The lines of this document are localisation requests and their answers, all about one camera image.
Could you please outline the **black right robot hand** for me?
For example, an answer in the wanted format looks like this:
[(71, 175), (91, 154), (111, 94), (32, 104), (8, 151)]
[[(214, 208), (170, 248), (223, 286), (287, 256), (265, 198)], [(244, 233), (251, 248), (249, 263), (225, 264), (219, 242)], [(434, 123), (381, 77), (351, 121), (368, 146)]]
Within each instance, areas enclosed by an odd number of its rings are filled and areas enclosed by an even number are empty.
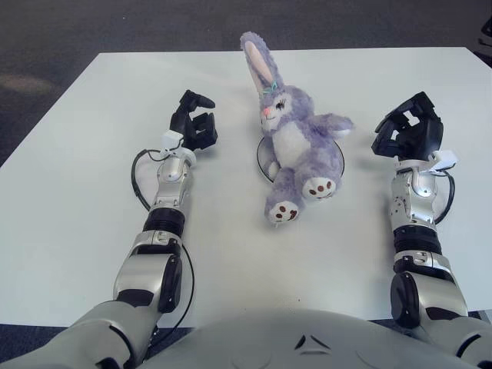
[(440, 149), (444, 125), (432, 101), (421, 91), (388, 113), (375, 133), (371, 149), (376, 155), (426, 161)]

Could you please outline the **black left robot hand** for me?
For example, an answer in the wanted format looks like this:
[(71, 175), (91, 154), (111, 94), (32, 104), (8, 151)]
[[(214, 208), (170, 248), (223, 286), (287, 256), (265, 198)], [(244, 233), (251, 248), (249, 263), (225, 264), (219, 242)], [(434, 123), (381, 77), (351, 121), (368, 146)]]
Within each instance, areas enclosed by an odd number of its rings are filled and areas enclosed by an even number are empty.
[(215, 108), (215, 103), (200, 94), (187, 90), (179, 101), (179, 106), (171, 116), (170, 129), (183, 136), (182, 147), (191, 151), (206, 149), (214, 145), (218, 139), (215, 128), (214, 114), (202, 113), (190, 117), (196, 108)]

